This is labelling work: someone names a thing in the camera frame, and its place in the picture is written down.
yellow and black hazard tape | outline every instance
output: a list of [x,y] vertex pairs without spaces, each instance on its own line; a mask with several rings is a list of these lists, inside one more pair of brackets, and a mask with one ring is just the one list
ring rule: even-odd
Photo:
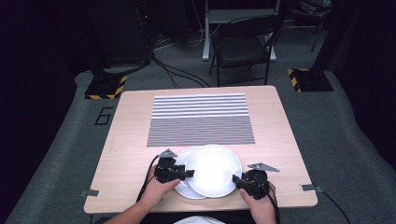
[[294,72],[295,70],[299,70],[299,71],[309,71],[309,69],[307,69],[307,68],[288,69],[288,74],[289,74],[289,77],[290,77],[291,85],[293,86],[293,88],[294,88],[295,91],[301,91],[300,86],[298,85],[298,82],[297,82],[297,78],[296,78],[296,76],[293,74],[293,72]]
[[96,94],[96,95],[85,95],[84,99],[92,99],[92,100],[105,100],[105,99],[116,99],[118,98],[123,90],[123,87],[125,86],[125,82],[126,79],[128,77],[124,76],[121,80],[120,80],[120,85],[117,87],[117,90],[115,91],[114,94],[108,94],[108,95],[100,95],[100,94]]

white plate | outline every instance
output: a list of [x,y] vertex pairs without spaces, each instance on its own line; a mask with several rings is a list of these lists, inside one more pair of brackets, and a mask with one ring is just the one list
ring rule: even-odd
[[235,189],[233,175],[242,175],[239,158],[230,149],[220,145],[196,149],[187,159],[186,170],[195,170],[194,177],[187,179],[190,186],[210,198],[231,193]]
[[[175,165],[183,165],[183,164],[185,164],[187,159],[189,158],[189,156],[197,148],[198,147],[190,147],[190,148],[187,148],[187,149],[183,150],[179,154],[177,154]],[[190,186],[189,182],[187,181],[187,179],[189,179],[189,178],[186,178],[185,181],[180,181],[180,184],[178,184],[175,187],[175,190],[179,194],[181,194],[184,197],[189,198],[189,199],[204,199],[204,198],[206,198],[206,196],[203,196],[203,195],[195,192],[195,190],[193,190],[191,188],[191,186]]]

gray carpet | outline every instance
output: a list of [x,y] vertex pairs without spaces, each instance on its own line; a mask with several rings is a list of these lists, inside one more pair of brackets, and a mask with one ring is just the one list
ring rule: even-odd
[[[310,67],[316,59],[310,53],[314,35],[306,30],[283,29],[276,45],[277,61],[271,64],[269,85],[277,88],[291,128],[314,183],[322,186],[345,210],[351,223],[396,223],[396,174],[376,152],[357,126],[349,101],[331,72],[326,72],[334,91],[295,92],[288,68]],[[195,48],[176,44],[154,51],[164,63],[188,71],[215,86],[215,76],[203,62],[203,43]],[[249,73],[262,73],[264,65]],[[113,68],[120,71],[125,67]],[[231,83],[233,74],[227,72]],[[79,194],[90,187],[110,125],[94,125],[101,109],[114,115],[116,100],[84,100],[92,80],[90,72],[76,77],[78,89],[73,104],[51,148],[35,172],[7,223],[89,223],[84,213],[85,199]],[[175,77],[183,88],[199,85]],[[261,85],[262,80],[237,85]],[[125,91],[173,89],[166,73],[155,63],[128,76]],[[323,194],[310,208],[282,208],[282,223],[346,223],[342,214]],[[101,216],[94,216],[93,221]]]

wire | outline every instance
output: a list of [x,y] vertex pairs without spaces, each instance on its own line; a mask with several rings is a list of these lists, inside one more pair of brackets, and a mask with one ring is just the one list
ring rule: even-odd
[[154,174],[154,176],[152,176],[150,179],[149,179],[149,181],[148,181],[148,183],[146,184],[146,186],[149,184],[149,182],[155,177],[155,175],[156,174]]
[[106,72],[104,71],[107,75],[111,75],[111,76],[126,76],[126,75],[130,75],[132,73],[135,73],[137,71],[139,71],[140,69],[146,67],[149,64],[149,60],[144,61],[142,64],[140,64],[138,67],[136,68],[131,68],[122,72],[117,72],[117,73],[110,73],[110,72]]
[[143,183],[142,189],[140,189],[139,195],[137,195],[136,202],[139,202],[139,201],[140,201],[140,199],[142,198],[143,193],[144,193],[145,190],[146,190],[146,186],[148,185],[149,181],[152,179],[152,178],[151,178],[151,179],[148,181],[148,179],[149,179],[149,173],[150,173],[150,171],[151,171],[152,164],[155,162],[155,160],[157,160],[157,158],[158,158],[158,155],[156,155],[156,156],[154,157],[154,159],[152,159],[151,164],[150,164],[149,167],[148,167],[148,172],[146,173],[145,182]]
[[270,199],[275,210],[276,224],[280,224],[279,207],[276,204],[277,199],[274,190],[270,186],[268,186],[269,189],[271,189],[271,191],[274,193],[275,200],[271,197],[270,193],[267,192],[267,190],[265,190],[264,184],[260,182],[255,175],[253,175],[253,178],[257,181],[257,183],[259,183],[259,187],[262,187],[262,190],[264,190],[265,195],[268,196],[268,198]]
[[201,38],[199,39],[198,43],[196,43],[195,45],[189,46],[190,48],[194,48],[194,47],[197,47],[202,42],[202,40],[204,39],[204,30],[202,29],[202,24],[201,24],[201,22],[199,20],[198,13],[197,13],[197,10],[195,8],[194,0],[191,0],[191,2],[192,2],[192,8],[194,9],[195,17],[198,20],[199,29],[201,31]]
[[[227,9],[227,6],[228,6],[228,0],[225,0],[224,9]],[[220,28],[220,26],[221,26],[221,23],[219,23],[218,27],[216,27],[216,29],[212,32],[212,34],[209,35],[209,37],[212,36],[213,34],[215,34],[216,31]]]
[[171,40],[170,38],[163,38],[163,40],[158,40],[157,43],[155,43],[155,47],[161,45],[163,42],[170,41],[170,40]]
[[164,48],[167,48],[167,47],[170,47],[170,46],[173,46],[173,45],[178,45],[178,44],[180,44],[180,43],[167,44],[167,45],[164,45],[164,46],[161,46],[161,47],[157,47],[155,50],[164,49]]
[[[203,88],[205,88],[205,87],[210,87],[209,84],[208,84],[206,81],[204,81],[203,79],[201,79],[200,77],[197,77],[197,76],[195,76],[195,75],[193,75],[193,74],[191,74],[191,73],[189,73],[189,72],[180,70],[180,69],[175,68],[175,67],[173,67],[173,66],[167,65],[167,64],[163,63],[160,59],[158,59],[157,57],[155,57],[154,54],[151,56],[151,59],[152,59],[152,61],[154,61],[154,62],[155,62],[156,64],[158,64],[162,69],[164,69],[164,70],[166,71],[166,73],[167,73],[168,76],[170,77],[170,79],[171,79],[171,81],[172,81],[172,84],[174,85],[175,89],[181,89],[181,87],[175,82],[175,80],[173,79],[173,77],[172,77],[171,74],[173,74],[173,75],[175,75],[175,76],[178,76],[178,77],[184,77],[184,78],[186,78],[186,79],[189,79],[189,80],[191,80],[191,81],[194,81],[195,83],[199,84],[199,85],[200,85],[201,87],[203,87]],[[178,71],[178,72],[181,72],[181,73],[184,73],[184,74],[187,74],[187,75],[189,75],[189,76],[191,76],[191,77],[183,76],[183,75],[181,75],[181,74],[178,74],[178,73],[176,73],[176,72],[173,72],[173,71],[169,70],[168,68],[174,69],[174,70],[176,70],[176,71]]]
[[347,217],[347,214],[344,212],[344,210],[341,208],[340,205],[338,205],[338,203],[335,202],[335,200],[330,197],[330,195],[328,193],[326,193],[324,190],[322,190],[322,193],[338,208],[338,210],[340,210],[340,212],[343,214],[344,218],[346,219],[346,222],[348,224],[350,224],[349,218]]

black and white stripes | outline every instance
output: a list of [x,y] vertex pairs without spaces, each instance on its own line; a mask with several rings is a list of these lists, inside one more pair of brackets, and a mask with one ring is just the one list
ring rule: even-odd
[[148,147],[254,144],[244,93],[156,96]]

